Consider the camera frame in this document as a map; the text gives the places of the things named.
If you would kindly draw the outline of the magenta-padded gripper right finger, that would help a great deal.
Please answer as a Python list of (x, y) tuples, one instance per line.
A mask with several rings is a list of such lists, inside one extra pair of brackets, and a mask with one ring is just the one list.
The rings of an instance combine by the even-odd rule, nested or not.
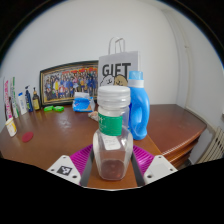
[(150, 184), (177, 172), (164, 156), (154, 156), (138, 146), (133, 147), (131, 161), (138, 186)]

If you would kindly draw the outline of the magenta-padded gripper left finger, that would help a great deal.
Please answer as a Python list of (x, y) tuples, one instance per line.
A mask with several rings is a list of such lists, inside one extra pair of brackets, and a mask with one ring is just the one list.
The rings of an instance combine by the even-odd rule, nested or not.
[(62, 155), (47, 171), (74, 184), (86, 187), (93, 158), (92, 146), (88, 145), (70, 156)]

